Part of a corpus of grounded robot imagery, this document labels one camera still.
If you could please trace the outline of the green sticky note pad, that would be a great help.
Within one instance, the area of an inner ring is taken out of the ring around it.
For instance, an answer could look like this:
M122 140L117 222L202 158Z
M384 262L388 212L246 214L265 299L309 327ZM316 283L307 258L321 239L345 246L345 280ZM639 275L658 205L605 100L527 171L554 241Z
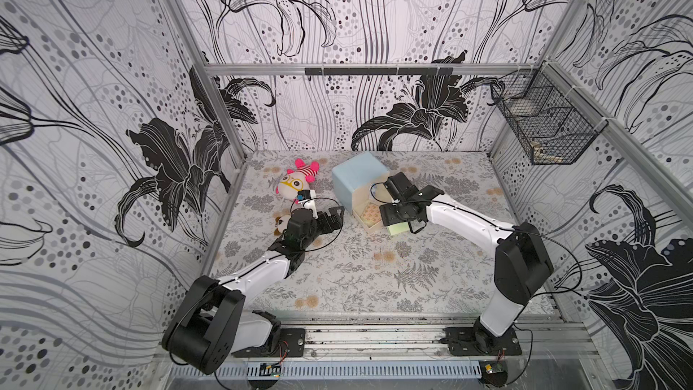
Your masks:
M369 229L382 223L380 208L372 202L366 204L358 215L364 225Z
M404 234L410 231L410 224L408 222L401 222L392 224L387 227L388 233L391 237L395 237L400 234Z

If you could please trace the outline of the blue wooden drawer box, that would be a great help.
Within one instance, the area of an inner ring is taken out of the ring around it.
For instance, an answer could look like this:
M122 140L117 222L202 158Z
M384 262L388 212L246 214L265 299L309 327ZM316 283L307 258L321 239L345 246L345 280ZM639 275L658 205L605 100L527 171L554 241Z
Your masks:
M388 168L368 152L359 153L332 169L333 190L337 200L368 233L382 229L384 224L382 222L369 229L358 213L369 202L380 208L384 203L393 201L384 189L384 182L389 176Z

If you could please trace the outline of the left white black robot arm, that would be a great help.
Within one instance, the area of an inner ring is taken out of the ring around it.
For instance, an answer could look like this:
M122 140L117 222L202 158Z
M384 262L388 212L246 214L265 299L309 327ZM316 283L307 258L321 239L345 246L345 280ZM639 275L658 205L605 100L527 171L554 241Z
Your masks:
M326 212L296 209L258 260L231 276L197 278L164 332L162 348L205 375L217 371L230 355L286 357L291 345L282 339L281 322L245 305L291 276L318 237L340 233L344 211L342 206Z

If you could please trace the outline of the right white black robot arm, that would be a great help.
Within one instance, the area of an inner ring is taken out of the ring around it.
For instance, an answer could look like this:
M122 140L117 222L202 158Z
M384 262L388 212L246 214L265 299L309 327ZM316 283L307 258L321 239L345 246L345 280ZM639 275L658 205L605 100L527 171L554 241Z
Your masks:
M382 183L391 200L382 201L386 227L406 223L448 229L494 258L494 293L476 319L469 340L482 353L514 355L514 323L553 274L552 260L541 234L529 222L516 226L483 215L457 202L441 189L416 187L404 173Z

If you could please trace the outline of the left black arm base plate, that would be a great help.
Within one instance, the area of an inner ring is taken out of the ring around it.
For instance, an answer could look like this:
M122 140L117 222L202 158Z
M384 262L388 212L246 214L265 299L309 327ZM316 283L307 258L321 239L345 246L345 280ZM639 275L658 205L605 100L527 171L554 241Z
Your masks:
M305 328L280 328L270 333L259 347L244 348L233 354L236 358L301 358L305 349Z

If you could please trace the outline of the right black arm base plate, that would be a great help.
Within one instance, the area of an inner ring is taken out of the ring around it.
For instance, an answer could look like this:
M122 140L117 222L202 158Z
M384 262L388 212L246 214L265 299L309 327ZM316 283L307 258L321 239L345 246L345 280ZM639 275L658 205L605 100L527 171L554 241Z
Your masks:
M440 343L446 345L454 357L516 357L523 354L513 327L498 337L484 328L447 327Z

